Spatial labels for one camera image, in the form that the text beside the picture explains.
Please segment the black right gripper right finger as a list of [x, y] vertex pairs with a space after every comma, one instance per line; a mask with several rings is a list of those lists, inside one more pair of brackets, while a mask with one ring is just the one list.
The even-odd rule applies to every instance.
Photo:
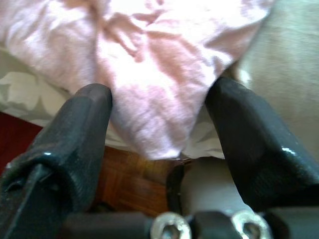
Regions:
[[262, 97], [221, 77], [205, 104], [248, 206], [255, 211], [319, 206], [319, 163]]

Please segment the pink cartoon print blanket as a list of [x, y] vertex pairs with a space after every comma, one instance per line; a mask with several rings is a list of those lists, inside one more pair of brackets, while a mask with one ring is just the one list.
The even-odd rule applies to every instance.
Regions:
[[148, 159], [176, 158], [274, 1], [0, 0], [0, 44], [71, 93], [106, 85], [120, 137]]

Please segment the bed with beige floral sheet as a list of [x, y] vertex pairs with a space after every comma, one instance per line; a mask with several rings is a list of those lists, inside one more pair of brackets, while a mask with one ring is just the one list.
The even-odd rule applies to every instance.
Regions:
[[[220, 76], [232, 77], [265, 98], [304, 146], [319, 156], [319, 0], [275, 0], [247, 50]], [[46, 126], [72, 94], [0, 44], [0, 112]], [[137, 152], [112, 122], [105, 144]], [[182, 155], [223, 158], [204, 103], [178, 157]]]

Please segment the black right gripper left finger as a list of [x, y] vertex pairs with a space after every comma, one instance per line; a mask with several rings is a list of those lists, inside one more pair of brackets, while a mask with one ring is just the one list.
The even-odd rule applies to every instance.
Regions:
[[56, 239], [73, 213], [92, 204], [112, 95], [90, 84], [68, 99], [27, 151], [0, 176], [0, 239]]

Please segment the large red cushion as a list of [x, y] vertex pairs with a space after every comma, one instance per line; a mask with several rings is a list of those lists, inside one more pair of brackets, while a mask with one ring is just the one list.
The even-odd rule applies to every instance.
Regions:
[[0, 112], [0, 175], [5, 166], [24, 153], [42, 127]]

